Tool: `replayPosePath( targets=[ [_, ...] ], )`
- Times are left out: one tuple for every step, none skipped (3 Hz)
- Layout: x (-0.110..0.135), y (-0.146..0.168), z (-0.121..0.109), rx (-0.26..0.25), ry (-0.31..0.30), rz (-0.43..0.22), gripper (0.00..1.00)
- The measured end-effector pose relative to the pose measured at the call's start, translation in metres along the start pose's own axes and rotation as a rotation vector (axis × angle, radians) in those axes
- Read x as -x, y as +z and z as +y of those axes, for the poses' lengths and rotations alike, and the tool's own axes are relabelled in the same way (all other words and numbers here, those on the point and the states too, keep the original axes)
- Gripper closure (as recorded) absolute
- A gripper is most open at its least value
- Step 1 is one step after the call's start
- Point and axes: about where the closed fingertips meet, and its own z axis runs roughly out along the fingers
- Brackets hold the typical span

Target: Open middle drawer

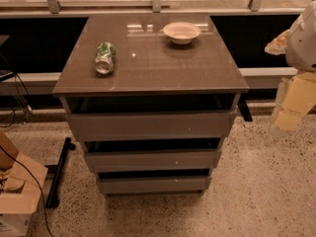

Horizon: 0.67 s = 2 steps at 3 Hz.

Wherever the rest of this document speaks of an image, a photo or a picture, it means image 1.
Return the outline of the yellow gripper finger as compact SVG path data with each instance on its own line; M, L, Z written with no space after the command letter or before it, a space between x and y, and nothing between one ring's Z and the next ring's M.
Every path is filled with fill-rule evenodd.
M271 55L286 54L287 51L287 39L290 34L290 30L286 30L269 42L265 47L265 53Z
M270 133L284 137L294 131L316 106L316 74L298 72L282 78L276 92L276 106L271 116Z

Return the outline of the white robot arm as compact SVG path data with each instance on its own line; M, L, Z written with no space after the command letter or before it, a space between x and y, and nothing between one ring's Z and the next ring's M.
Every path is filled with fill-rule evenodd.
M316 106L316 0L312 0L291 27L265 47L272 55L285 55L286 63L297 73L282 78L277 87L276 106L270 133L287 136Z

